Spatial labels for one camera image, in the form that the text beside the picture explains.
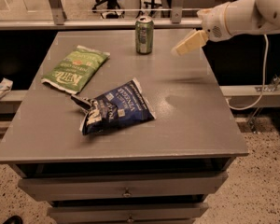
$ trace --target dark blue chip bag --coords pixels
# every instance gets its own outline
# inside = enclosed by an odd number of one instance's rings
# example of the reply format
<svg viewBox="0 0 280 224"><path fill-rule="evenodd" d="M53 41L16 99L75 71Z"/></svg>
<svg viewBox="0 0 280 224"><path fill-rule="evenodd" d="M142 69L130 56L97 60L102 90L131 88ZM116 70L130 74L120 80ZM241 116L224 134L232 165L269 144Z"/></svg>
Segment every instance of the dark blue chip bag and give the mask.
<svg viewBox="0 0 280 224"><path fill-rule="evenodd" d="M72 95L71 99L85 112L80 130L84 135L110 128L122 128L155 119L136 78L94 99Z"/></svg>

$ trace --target can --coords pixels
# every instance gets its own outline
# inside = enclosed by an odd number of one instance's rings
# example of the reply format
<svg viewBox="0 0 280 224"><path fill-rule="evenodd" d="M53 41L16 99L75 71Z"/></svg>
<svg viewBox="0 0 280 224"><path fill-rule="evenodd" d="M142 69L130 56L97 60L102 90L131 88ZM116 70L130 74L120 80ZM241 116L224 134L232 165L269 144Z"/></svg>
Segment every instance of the can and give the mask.
<svg viewBox="0 0 280 224"><path fill-rule="evenodd" d="M135 24L136 51L149 54L153 45L153 20L149 16L141 16Z"/></svg>

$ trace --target power cord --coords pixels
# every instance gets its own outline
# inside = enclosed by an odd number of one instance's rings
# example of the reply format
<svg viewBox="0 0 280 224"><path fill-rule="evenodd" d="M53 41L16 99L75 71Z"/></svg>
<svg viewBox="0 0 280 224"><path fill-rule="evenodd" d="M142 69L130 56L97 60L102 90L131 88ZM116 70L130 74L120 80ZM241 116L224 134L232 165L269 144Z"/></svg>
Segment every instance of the power cord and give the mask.
<svg viewBox="0 0 280 224"><path fill-rule="evenodd" d="M228 106L231 108L231 109L234 109L234 110L246 110L248 108L251 108L253 107L254 105L256 105L260 99L262 98L263 96L263 93L264 93L264 86L265 86L265 74L266 74L266 67L267 67L267 57L268 57L268 49L269 49L269 40L268 40L268 37L266 35L264 35L264 39L265 39L265 51L264 51L264 57L263 57L263 68L262 68L262 87L261 87L261 93L259 95L259 98L257 99L256 102L254 102L252 105L248 105L246 107L241 107L241 108L238 108L238 107L233 107L231 106L230 104L228 104Z"/></svg>

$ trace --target can lid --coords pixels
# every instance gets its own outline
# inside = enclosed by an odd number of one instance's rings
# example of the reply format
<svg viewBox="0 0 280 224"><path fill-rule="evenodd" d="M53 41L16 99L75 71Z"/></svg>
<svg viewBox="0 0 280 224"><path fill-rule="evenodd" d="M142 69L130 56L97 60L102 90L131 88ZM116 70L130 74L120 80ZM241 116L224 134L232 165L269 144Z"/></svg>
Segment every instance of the can lid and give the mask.
<svg viewBox="0 0 280 224"><path fill-rule="evenodd" d="M138 21L143 22L143 23L150 23L152 19L149 16L140 16L138 18Z"/></svg>

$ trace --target speckled floor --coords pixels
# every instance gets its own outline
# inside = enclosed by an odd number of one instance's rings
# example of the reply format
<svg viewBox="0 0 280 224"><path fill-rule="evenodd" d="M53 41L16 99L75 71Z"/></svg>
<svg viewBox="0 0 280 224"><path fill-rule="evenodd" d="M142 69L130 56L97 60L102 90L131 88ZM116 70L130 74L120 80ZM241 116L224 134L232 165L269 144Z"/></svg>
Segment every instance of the speckled floor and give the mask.
<svg viewBox="0 0 280 224"><path fill-rule="evenodd" d="M229 178L207 197L210 208L195 224L280 223L280 129L270 113L259 117L258 134L250 132L245 120L236 117L249 155L231 165ZM21 216L24 224L55 224L46 217L48 205L18 189L18 179L8 166L0 165L0 224L12 215Z"/></svg>

